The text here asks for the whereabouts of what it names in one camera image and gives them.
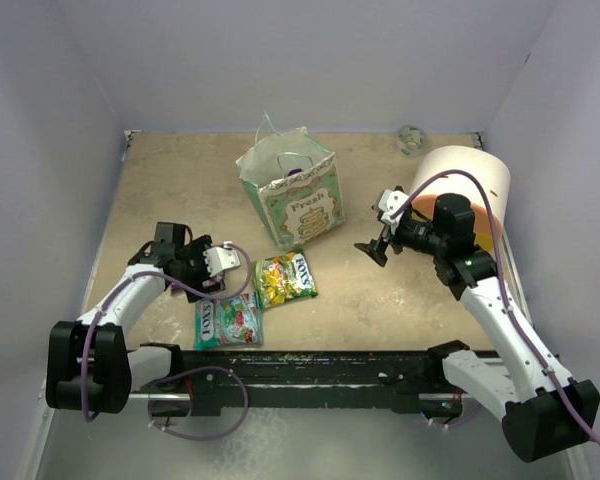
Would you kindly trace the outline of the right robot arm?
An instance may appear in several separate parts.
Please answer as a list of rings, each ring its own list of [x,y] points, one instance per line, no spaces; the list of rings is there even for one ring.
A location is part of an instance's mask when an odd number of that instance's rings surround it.
[[[459,341],[433,347],[426,383],[470,394],[499,420],[504,437],[524,462],[533,462],[589,441],[600,395],[591,381],[578,382],[542,343],[513,299],[490,253],[475,243],[475,213],[458,194],[439,196],[432,219],[407,206],[401,189],[384,190],[373,209],[384,228],[357,244],[379,266],[387,249],[429,254],[436,274],[477,320],[506,371],[497,372]]]

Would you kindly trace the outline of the grey tape roll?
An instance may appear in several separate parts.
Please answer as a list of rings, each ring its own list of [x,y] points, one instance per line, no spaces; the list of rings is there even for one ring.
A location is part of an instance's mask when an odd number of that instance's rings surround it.
[[[414,158],[420,156],[426,146],[427,135],[417,126],[404,125],[397,133],[396,147],[405,157]]]

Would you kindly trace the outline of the teal Fox's candy bag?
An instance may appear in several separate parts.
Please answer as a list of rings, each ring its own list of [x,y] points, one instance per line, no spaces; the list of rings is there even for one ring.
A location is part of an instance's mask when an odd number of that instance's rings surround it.
[[[255,293],[229,300],[201,300],[195,307],[194,349],[264,342],[262,308]]]

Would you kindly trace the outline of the green Fox's bag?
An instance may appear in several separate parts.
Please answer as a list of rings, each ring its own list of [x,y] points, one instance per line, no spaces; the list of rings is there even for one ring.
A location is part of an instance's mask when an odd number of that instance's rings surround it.
[[[302,248],[253,262],[252,283],[264,309],[318,296],[318,289]]]

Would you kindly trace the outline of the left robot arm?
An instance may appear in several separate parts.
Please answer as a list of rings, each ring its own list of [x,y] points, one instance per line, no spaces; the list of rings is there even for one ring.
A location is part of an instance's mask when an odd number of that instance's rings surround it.
[[[164,392],[181,388],[186,369],[178,346],[149,342],[131,349],[126,337],[170,287],[194,303],[224,290],[225,273],[239,264],[229,243],[215,245],[208,235],[195,238],[184,224],[158,223],[101,301],[78,319],[52,327],[47,405],[80,411],[92,421],[100,413],[120,412],[132,392],[152,382]]]

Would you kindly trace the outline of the green cake paper bag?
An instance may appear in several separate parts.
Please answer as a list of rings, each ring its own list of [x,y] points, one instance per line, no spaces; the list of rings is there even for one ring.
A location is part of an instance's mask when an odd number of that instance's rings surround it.
[[[274,244],[301,246],[345,221],[335,152],[306,127],[279,131],[269,116],[236,160],[239,179]],[[287,177],[290,170],[303,169]]]

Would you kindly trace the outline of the black front frame rail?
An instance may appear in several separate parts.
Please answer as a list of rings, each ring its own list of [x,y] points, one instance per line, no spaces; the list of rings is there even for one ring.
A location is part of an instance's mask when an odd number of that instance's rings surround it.
[[[424,351],[186,351],[185,380],[131,395],[153,412],[215,416],[224,408],[384,409],[456,419],[470,396]]]

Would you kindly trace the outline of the white cylinder striped lid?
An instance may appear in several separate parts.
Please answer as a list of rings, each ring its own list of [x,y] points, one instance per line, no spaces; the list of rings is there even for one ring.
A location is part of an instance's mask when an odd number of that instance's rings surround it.
[[[506,215],[511,174],[507,166],[497,157],[466,146],[452,145],[437,148],[424,157],[409,192],[413,193],[435,174],[454,169],[473,175],[485,190],[496,221],[497,240],[500,240]],[[471,207],[475,212],[475,243],[492,252],[494,243],[485,203],[477,187],[465,176],[454,174],[436,180],[415,198],[412,205],[421,214],[432,219],[435,200],[444,193],[456,193],[470,200]]]

